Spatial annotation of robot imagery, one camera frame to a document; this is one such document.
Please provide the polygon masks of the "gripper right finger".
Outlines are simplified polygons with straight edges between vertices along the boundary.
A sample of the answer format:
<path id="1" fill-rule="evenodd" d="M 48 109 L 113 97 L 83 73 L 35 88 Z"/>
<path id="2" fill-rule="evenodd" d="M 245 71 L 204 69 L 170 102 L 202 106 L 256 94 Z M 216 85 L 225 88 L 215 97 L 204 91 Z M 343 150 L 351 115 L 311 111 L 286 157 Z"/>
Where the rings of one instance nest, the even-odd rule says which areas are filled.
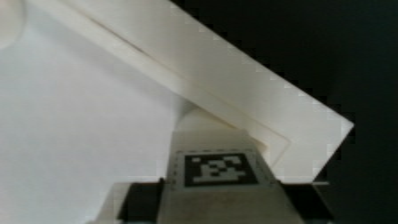
<path id="1" fill-rule="evenodd" d="M 279 182 L 279 186 L 288 199 L 288 211 L 282 213 L 277 224 L 343 224 L 323 192 L 330 182 Z"/>

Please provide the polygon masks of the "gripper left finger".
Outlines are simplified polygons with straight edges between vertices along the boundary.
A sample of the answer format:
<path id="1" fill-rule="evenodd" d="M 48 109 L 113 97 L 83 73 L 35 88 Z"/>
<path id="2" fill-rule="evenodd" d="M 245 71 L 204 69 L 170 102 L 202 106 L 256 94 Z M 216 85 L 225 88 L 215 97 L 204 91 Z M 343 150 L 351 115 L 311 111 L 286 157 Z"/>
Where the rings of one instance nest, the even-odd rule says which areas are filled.
<path id="1" fill-rule="evenodd" d="M 87 224 L 158 224 L 163 185 L 163 179 L 115 183 Z"/>

